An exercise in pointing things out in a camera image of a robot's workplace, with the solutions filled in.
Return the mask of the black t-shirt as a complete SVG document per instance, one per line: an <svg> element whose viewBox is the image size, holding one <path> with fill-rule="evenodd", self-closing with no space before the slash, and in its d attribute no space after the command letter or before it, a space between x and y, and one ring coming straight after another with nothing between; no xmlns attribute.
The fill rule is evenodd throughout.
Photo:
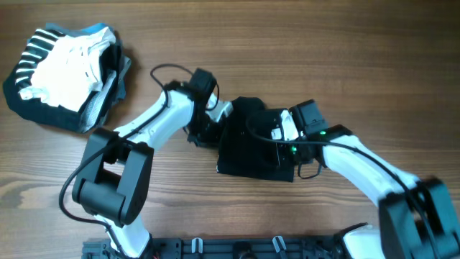
<svg viewBox="0 0 460 259"><path fill-rule="evenodd" d="M275 143L252 136L271 138L271 131L280 122L278 109L267 109L257 97L233 100L233 111L226 120L218 145L218 173L292 182L294 165L284 153L278 153Z"/></svg>

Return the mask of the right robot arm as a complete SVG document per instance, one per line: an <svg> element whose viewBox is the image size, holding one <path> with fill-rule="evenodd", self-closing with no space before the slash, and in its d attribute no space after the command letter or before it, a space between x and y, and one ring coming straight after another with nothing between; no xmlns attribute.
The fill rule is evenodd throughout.
<svg viewBox="0 0 460 259"><path fill-rule="evenodd" d="M282 109L273 140L297 164L316 160L354 184L377 208L378 227L352 227L339 237L345 258L458 258L459 221L447 186L422 180L365 147L349 129L329 127L313 100Z"/></svg>

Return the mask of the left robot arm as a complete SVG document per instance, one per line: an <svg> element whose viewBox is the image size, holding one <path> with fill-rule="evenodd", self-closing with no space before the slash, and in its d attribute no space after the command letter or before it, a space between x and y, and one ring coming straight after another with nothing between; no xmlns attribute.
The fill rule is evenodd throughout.
<svg viewBox="0 0 460 259"><path fill-rule="evenodd" d="M178 130L198 147L219 143L230 103L219 100L212 73L196 69L189 81L171 81L141 116L114 131L98 128L89 137L81 164L69 177L72 198L103 226L108 239L85 242L83 258L160 258L158 241L144 227L153 156Z"/></svg>

